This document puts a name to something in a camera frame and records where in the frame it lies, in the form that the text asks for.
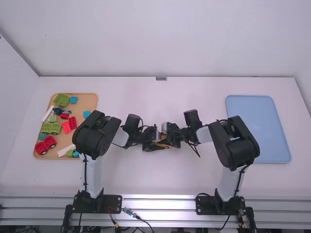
red toy car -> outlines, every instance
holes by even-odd
[[[38,154],[45,155],[50,148],[54,148],[56,146],[57,142],[53,138],[53,136],[47,136],[44,138],[43,142],[38,142],[35,145],[35,151]]]

toy car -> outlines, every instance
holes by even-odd
[[[54,122],[54,123],[44,122],[43,125],[42,125],[41,133],[46,133],[46,134],[51,133],[51,134],[54,134],[54,135],[58,135],[61,130],[62,130],[61,123],[58,123],[58,122]]]
[[[54,103],[58,104],[59,106],[66,107],[69,104],[70,98],[64,94],[58,94],[57,97],[54,99]]]
[[[38,142],[35,145],[35,151],[38,154],[45,155],[50,148],[54,148],[56,146],[57,142],[53,138],[53,136],[47,136],[44,138],[43,142]]]

toy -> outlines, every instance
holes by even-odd
[[[49,117],[49,122],[50,123],[54,123],[54,122],[56,122],[57,121],[57,115],[53,115],[53,116],[50,116]]]
[[[68,123],[71,130],[74,130],[78,127],[76,117],[74,116],[68,119]]]
[[[47,136],[47,134],[46,134],[46,133],[39,133],[39,137],[38,137],[38,139],[39,139],[40,141],[43,141],[43,140],[44,140],[44,138],[46,138],[46,136]]]
[[[61,115],[63,113],[63,109],[61,108],[53,108],[53,111],[55,112],[56,115]]]
[[[91,112],[90,112],[90,111],[84,111],[84,112],[83,112],[83,117],[84,117],[84,119],[86,119],[89,115],[91,115]]]
[[[59,150],[59,151],[57,152],[57,155],[58,155],[58,157],[60,158],[60,157],[63,157],[63,156],[66,154],[66,152],[67,152],[68,150],[75,150],[75,149],[76,149],[76,145],[75,145],[75,144],[71,144],[71,145],[69,145],[69,146],[67,146],[67,147],[62,148],[61,150]]]
[[[72,156],[72,153],[73,153],[73,149],[70,149],[70,150],[68,150],[68,151],[66,152],[65,155],[67,155],[67,156]]]
[[[61,108],[53,108],[53,111],[58,116],[60,116],[63,113],[66,113],[66,114],[71,114],[72,113],[72,111],[70,111],[70,110],[64,110],[64,109],[61,109]]]
[[[64,94],[58,94],[58,96],[54,99],[54,103],[58,104],[59,106],[66,107],[69,104],[69,97]]]
[[[73,103],[73,104],[76,104],[77,102],[78,102],[78,97],[75,97],[75,96],[73,96],[73,97],[70,97],[70,103]]]
[[[41,154],[41,155],[45,155],[48,150],[50,148],[54,148],[56,146],[57,142],[56,140],[53,138],[53,136],[47,136],[43,142],[38,142],[36,145],[35,145],[35,151],[38,153],[38,154]]]
[[[49,109],[47,110],[47,112],[45,113],[45,115],[44,115],[43,118],[42,118],[42,121],[43,121],[43,122],[49,117],[49,115],[50,115],[50,113],[52,112],[53,108],[54,108],[53,105],[51,105],[51,106],[49,107]]]
[[[60,118],[62,118],[63,120],[68,120],[69,114],[68,114],[68,113],[62,113],[62,114],[60,115]]]
[[[68,133],[71,132],[71,129],[70,129],[70,126],[69,126],[68,121],[66,121],[66,122],[63,123],[63,129],[64,129],[64,131],[65,131],[65,134],[68,134]]]
[[[79,158],[79,155],[80,155],[79,152],[74,151],[71,156],[74,158]]]
[[[58,135],[62,130],[62,125],[58,122],[50,123],[44,122],[42,125],[41,133]]]

red lego brick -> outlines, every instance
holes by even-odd
[[[65,131],[65,134],[68,134],[68,133],[71,132],[71,128],[70,128],[70,126],[69,126],[68,121],[64,122],[62,125],[63,125],[63,129],[64,129],[64,131]]]
[[[68,113],[62,113],[61,115],[59,115],[60,118],[62,118],[63,120],[68,120],[69,118],[69,114]]]
[[[70,117],[68,119],[68,123],[69,123],[69,127],[71,130],[74,130],[76,129],[78,126],[77,126],[77,120],[76,120],[76,117],[73,116],[73,117]]]

green lego brick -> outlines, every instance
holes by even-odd
[[[54,99],[54,103],[58,104],[59,106],[66,107],[69,104],[70,98],[64,94],[58,94],[57,97]]]
[[[57,120],[57,115],[53,115],[49,118],[49,122],[54,123]]]
[[[61,132],[61,130],[62,130],[61,123],[55,122],[55,123],[52,124],[50,132],[52,134],[59,134]]]
[[[73,150],[68,150],[65,155],[72,156]]]
[[[52,124],[49,122],[44,122],[42,125],[41,133],[50,133]]]

